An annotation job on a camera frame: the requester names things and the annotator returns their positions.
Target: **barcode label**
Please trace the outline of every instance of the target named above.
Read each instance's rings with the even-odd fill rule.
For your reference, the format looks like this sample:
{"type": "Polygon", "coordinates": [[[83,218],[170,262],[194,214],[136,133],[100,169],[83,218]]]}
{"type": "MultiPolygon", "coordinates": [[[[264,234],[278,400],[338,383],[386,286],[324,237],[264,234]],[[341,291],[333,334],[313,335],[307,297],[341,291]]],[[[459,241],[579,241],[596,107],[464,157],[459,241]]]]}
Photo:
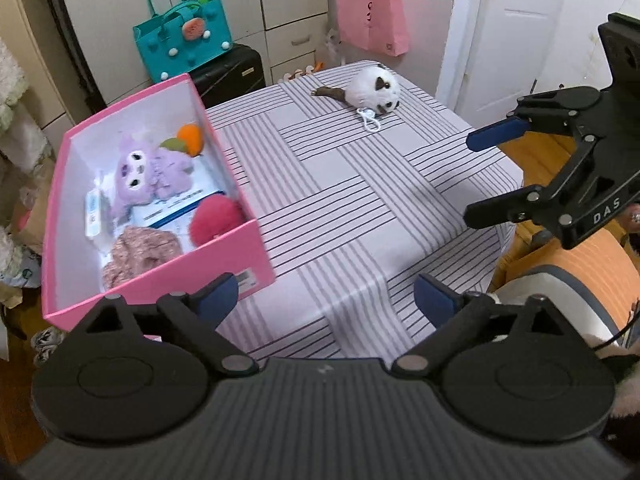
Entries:
{"type": "Polygon", "coordinates": [[[236,280],[238,280],[238,292],[240,294],[244,294],[258,284],[258,280],[255,279],[254,272],[251,268],[243,270],[240,274],[236,274],[236,280]]]}

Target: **white stuffed animal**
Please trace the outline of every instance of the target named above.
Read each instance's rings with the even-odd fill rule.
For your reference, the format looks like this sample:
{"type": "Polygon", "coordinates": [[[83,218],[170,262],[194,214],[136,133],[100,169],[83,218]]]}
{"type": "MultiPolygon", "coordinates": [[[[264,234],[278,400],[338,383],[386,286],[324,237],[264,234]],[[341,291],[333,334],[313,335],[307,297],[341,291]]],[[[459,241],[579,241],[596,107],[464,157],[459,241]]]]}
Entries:
{"type": "Polygon", "coordinates": [[[361,110],[368,108],[376,115],[392,112],[400,104],[400,83],[383,65],[367,66],[342,88],[321,86],[311,95],[326,96],[361,110]]]}

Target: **pink box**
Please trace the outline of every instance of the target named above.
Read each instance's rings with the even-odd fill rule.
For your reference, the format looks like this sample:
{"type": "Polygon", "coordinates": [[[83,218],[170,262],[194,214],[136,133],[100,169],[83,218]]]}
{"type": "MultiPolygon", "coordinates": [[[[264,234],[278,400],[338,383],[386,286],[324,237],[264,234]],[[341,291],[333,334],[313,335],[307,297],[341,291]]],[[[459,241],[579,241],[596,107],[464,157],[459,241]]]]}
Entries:
{"type": "Polygon", "coordinates": [[[106,293],[102,292],[100,256],[84,236],[84,197],[100,172],[114,171],[122,134],[142,134],[159,144],[183,124],[193,122],[205,133],[203,155],[218,168],[226,193],[240,201],[247,222],[109,292],[123,295],[131,304],[154,303],[163,294],[192,293],[224,272],[238,275],[247,269],[256,285],[241,298],[274,282],[255,215],[233,177],[191,78],[181,75],[124,99],[66,133],[49,195],[42,283],[45,320],[71,330],[106,293]]]}

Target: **felt bag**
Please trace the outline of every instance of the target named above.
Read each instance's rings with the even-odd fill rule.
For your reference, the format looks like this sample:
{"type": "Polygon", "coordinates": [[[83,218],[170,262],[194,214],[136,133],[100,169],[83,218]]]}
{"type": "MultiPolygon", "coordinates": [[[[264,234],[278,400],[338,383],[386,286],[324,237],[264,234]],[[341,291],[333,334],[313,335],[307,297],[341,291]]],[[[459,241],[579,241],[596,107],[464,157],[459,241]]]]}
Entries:
{"type": "Polygon", "coordinates": [[[233,46],[221,0],[181,0],[164,14],[147,0],[151,19],[133,37],[154,83],[203,65],[233,46]]]}
{"type": "Polygon", "coordinates": [[[388,56],[409,50],[402,0],[336,0],[340,39],[388,56]]]}

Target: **pink knitted fabric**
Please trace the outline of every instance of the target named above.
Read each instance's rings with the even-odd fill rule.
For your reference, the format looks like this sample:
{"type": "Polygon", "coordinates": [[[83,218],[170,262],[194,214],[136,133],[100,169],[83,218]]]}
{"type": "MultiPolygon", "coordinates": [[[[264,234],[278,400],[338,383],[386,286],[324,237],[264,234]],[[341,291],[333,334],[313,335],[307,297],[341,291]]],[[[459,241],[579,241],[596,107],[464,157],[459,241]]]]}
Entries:
{"type": "Polygon", "coordinates": [[[182,254],[178,238],[169,231],[127,226],[113,245],[112,261],[102,269],[107,290],[182,254]]]}

